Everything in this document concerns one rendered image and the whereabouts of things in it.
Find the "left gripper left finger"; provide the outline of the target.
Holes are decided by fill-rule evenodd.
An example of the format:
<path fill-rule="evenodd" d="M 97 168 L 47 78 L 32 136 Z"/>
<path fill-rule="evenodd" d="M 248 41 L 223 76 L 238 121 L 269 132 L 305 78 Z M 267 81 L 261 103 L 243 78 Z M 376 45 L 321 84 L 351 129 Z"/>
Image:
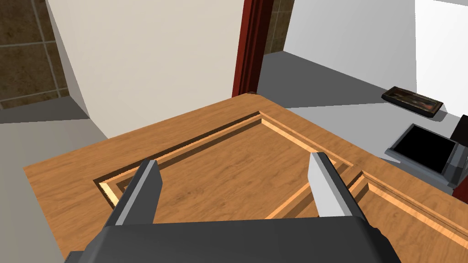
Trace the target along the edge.
<path fill-rule="evenodd" d="M 162 186 L 157 161 L 144 159 L 105 226 L 152 224 Z"/>

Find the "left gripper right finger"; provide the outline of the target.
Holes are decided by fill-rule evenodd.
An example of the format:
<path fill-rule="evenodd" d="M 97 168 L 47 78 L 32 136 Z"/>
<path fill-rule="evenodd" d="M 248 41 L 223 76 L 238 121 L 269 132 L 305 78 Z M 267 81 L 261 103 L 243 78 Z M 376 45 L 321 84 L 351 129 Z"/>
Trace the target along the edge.
<path fill-rule="evenodd" d="M 324 152 L 310 154 L 308 182 L 319 217 L 366 217 Z"/>

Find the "brown wooden panelled door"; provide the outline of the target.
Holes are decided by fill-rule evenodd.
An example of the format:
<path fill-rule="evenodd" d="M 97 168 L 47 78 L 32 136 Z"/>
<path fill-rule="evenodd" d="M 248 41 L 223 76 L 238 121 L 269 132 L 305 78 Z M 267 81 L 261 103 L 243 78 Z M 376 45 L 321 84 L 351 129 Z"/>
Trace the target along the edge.
<path fill-rule="evenodd" d="M 62 255 L 103 227 L 144 158 L 163 188 L 155 223 L 317 214 L 324 152 L 402 263 L 468 263 L 468 204 L 268 99 L 244 94 L 24 168 Z"/>

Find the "dark framed wall picture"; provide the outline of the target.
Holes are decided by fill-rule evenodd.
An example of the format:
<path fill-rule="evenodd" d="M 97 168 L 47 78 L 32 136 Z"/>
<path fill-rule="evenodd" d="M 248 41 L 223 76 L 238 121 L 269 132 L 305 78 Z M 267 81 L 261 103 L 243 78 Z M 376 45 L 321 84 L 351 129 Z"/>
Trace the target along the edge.
<path fill-rule="evenodd" d="M 391 104 L 428 118 L 433 118 L 443 106 L 441 101 L 396 86 L 384 92 L 381 97 Z"/>

